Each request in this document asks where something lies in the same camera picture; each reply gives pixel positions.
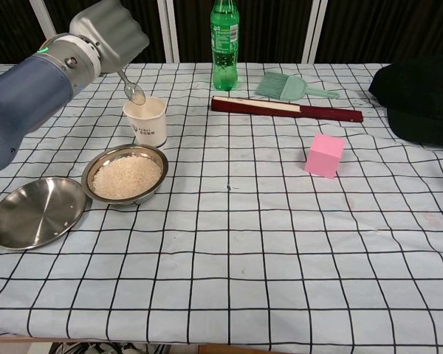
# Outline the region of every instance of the stainless steel bowl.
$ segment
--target stainless steel bowl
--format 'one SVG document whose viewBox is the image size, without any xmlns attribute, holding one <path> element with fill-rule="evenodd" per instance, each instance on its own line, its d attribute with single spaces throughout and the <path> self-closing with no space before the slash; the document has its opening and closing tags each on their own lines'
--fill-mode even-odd
<svg viewBox="0 0 443 354">
<path fill-rule="evenodd" d="M 95 194 L 93 181 L 98 170 L 114 160 L 128 156 L 141 156 L 156 162 L 156 164 L 161 168 L 161 176 L 159 177 L 159 180 L 156 182 L 156 184 L 149 190 L 146 190 L 145 192 L 136 195 L 133 198 L 127 199 L 107 199 Z M 83 171 L 81 184 L 85 193 L 90 198 L 96 201 L 102 201 L 103 203 L 107 204 L 121 205 L 141 204 L 154 195 L 154 192 L 156 192 L 162 181 L 164 181 L 164 178 L 168 173 L 168 168 L 168 159 L 165 157 L 164 153 L 162 153 L 161 150 L 158 150 L 155 147 L 149 145 L 134 144 L 120 145 L 104 151 L 100 155 L 96 156 L 93 160 L 91 160 L 86 169 Z"/>
<path fill-rule="evenodd" d="M 0 202 L 0 246 L 34 249 L 58 239 L 79 221 L 86 201 L 72 179 L 43 178 L 19 187 Z"/>
</svg>

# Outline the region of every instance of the plastic bottle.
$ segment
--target plastic bottle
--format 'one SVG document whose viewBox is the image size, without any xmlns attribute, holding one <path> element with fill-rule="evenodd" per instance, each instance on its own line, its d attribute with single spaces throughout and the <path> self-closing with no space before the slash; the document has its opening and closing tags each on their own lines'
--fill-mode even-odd
<svg viewBox="0 0 443 354">
<path fill-rule="evenodd" d="M 216 0 L 210 15 L 213 85 L 230 91 L 238 82 L 239 13 L 235 0 Z"/>
</svg>

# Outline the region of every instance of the robotic arm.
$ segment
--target robotic arm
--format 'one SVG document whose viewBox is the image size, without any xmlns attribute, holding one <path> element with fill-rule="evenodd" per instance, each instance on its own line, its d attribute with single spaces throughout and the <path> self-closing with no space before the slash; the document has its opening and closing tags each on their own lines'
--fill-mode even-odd
<svg viewBox="0 0 443 354">
<path fill-rule="evenodd" d="M 148 36 L 119 0 L 102 0 L 72 19 L 70 33 L 49 39 L 2 74 L 0 170 L 15 158 L 26 134 L 100 74 L 121 70 L 148 45 Z"/>
</svg>

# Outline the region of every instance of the uncooked rice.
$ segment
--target uncooked rice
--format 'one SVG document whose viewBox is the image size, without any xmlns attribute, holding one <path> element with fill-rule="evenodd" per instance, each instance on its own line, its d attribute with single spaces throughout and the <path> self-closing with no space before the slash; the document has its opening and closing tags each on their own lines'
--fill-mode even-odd
<svg viewBox="0 0 443 354">
<path fill-rule="evenodd" d="M 94 177 L 95 194 L 107 199 L 127 199 L 153 187 L 161 168 L 151 159 L 128 156 L 100 168 Z"/>
</svg>

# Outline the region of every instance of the green brush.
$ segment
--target green brush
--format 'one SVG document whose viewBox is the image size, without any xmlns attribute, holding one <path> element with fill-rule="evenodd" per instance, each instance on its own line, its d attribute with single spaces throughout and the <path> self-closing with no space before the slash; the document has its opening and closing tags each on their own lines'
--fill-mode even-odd
<svg viewBox="0 0 443 354">
<path fill-rule="evenodd" d="M 296 76 L 267 72 L 256 90 L 256 94 L 283 101 L 296 101 L 306 94 L 314 96 L 338 98 L 335 91 L 311 88 L 304 79 Z"/>
</svg>

